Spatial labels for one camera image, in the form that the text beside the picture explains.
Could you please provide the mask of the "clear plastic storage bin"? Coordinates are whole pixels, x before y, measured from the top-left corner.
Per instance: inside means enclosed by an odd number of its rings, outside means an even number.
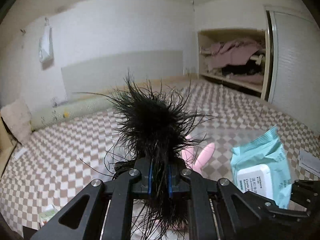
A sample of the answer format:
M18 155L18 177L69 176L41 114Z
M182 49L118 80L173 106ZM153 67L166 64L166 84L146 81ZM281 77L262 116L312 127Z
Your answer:
M194 146L194 153L196 157L200 154L202 149L209 143L215 144L215 152L210 158L206 166L202 169L203 177L211 180L219 180L227 178L232 183L233 175L231 170L232 148L241 146L252 142L266 131L252 130L252 129L222 129L216 126L209 127L199 125L190 134L191 139L201 139L198 146ZM291 172L292 184L295 180L309 180L310 174L303 175L304 168L299 166L299 151L293 142L293 136L289 132L278 136L284 146L284 150L289 163ZM290 198L287 209L296 209L298 206Z

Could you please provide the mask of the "teal wet wipes pack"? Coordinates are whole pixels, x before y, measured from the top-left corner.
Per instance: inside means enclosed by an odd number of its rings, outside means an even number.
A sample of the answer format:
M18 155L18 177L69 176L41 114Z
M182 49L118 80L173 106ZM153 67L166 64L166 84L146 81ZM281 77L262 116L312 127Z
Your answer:
M231 170L233 182L241 192L254 192L275 201L279 208L288 208L291 172L276 127L252 142L232 148Z

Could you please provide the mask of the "black feather duster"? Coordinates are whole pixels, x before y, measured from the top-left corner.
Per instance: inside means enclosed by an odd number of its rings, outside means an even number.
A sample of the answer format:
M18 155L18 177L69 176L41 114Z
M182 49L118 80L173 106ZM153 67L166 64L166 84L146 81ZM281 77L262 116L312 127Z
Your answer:
M112 176L113 191L103 226L103 239L130 239L133 230L142 232L142 239L162 238L168 231L187 229L192 239L215 239L217 233L206 190L206 181L192 170L190 192L170 198L168 167L181 150L198 146L201 139L190 134L207 115L188 108L193 84L183 88L153 88L150 81L135 83L125 77L124 89L107 94L119 115L117 145L126 150L120 161L150 159L152 168L151 196L134 197L131 180L139 171Z

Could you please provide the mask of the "white paper sheet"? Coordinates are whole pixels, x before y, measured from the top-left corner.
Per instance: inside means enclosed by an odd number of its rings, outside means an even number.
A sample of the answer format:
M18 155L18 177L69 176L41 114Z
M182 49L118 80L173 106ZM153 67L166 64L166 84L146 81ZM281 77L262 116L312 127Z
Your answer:
M317 177L320 176L320 160L305 150L299 151L299 166Z

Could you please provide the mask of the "pink bunny toy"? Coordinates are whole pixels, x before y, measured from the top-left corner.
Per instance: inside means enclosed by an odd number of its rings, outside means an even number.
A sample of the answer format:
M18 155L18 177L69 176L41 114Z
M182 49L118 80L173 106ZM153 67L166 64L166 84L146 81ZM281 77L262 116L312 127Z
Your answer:
M205 146L200 154L196 157L193 146L187 146L181 150L181 157L184 160L186 167L203 175L202 169L206 166L210 158L215 152L215 144L213 142Z

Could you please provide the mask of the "checkered brown white bedspread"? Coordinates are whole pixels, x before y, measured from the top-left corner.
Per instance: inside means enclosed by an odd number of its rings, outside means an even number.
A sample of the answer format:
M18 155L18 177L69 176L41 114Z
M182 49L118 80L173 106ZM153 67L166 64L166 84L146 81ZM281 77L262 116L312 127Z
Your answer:
M200 125L222 129L289 132L297 149L319 156L318 136L292 117L255 98L207 81L193 82L188 108L213 116ZM113 109L75 118L34 132L17 146L1 178L1 214L12 230L38 229L38 214L60 209L92 179L108 180L117 145Z

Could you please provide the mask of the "green label plastic box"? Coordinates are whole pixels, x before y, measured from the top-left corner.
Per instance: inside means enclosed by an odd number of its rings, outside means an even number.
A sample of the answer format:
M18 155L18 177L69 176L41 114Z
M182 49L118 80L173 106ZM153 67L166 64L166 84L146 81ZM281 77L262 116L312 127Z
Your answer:
M53 204L46 206L41 213L38 214L40 227L43 227L49 220L51 220L57 213L57 209Z

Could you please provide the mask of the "white slatted closet door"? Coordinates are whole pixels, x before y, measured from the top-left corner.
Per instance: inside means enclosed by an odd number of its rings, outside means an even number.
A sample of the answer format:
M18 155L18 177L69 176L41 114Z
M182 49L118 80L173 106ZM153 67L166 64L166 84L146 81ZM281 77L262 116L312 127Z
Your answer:
M274 44L271 103L319 132L319 27L305 18L270 12Z

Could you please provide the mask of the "long green bolster pillow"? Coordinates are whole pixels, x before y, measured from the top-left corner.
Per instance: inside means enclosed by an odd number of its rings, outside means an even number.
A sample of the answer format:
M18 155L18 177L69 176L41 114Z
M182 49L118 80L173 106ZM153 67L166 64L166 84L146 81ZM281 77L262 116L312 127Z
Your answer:
M31 129L36 131L76 117L103 112L112 107L112 102L102 96L69 102L64 105L44 108L31 115Z

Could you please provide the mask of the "grey headboard panel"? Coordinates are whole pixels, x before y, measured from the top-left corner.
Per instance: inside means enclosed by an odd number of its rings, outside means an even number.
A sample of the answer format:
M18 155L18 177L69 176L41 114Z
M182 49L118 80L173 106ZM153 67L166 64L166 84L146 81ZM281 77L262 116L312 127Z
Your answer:
M105 92L125 85L127 74L134 81L165 79L183 75L183 52L179 50L134 51L103 56L61 69L67 98L74 101L81 92Z

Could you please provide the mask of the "pile of pink clothes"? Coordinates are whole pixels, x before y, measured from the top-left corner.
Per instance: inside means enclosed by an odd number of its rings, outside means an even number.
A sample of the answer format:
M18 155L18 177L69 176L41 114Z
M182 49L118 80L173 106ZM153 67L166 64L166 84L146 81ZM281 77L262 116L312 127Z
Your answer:
M203 73L211 75L263 75L265 46L251 38L237 38L200 47Z

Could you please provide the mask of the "wooden closet shelf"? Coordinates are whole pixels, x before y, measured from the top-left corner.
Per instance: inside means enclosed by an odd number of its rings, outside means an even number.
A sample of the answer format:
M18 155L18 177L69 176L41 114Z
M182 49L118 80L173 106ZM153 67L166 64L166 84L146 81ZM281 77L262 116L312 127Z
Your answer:
M272 59L263 29L204 29L197 32L198 73L215 83L268 99Z

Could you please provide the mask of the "white fluffy pillow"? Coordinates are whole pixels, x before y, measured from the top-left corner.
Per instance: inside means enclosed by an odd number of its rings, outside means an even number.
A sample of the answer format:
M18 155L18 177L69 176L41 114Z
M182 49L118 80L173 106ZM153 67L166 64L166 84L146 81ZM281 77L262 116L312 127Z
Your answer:
M1 108L1 116L12 135L25 145L31 137L31 112L22 99Z

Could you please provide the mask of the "white bag on wall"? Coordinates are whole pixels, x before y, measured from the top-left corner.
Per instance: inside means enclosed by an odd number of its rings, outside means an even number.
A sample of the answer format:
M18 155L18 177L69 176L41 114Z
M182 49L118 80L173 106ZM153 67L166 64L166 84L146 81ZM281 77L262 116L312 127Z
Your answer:
M48 18L45 18L45 21L44 32L39 40L39 61L41 63L46 63L54 58L52 28Z

